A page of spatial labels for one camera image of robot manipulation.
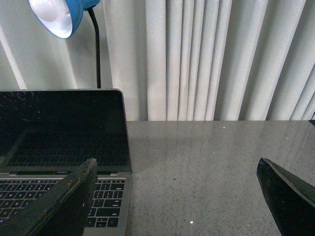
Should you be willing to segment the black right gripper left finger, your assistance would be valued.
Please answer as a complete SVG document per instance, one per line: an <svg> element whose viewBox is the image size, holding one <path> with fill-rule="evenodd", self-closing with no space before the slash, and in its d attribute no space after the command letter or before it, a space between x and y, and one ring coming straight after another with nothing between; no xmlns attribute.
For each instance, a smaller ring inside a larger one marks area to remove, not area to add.
<svg viewBox="0 0 315 236"><path fill-rule="evenodd" d="M97 161L91 158L0 227L2 236L81 236L92 206Z"/></svg>

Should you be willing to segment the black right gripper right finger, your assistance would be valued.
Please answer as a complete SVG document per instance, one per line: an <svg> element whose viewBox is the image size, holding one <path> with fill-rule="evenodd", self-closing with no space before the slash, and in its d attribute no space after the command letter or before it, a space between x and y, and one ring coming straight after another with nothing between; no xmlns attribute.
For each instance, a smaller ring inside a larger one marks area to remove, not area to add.
<svg viewBox="0 0 315 236"><path fill-rule="evenodd" d="M266 204L283 236L315 234L315 187L261 158L256 175Z"/></svg>

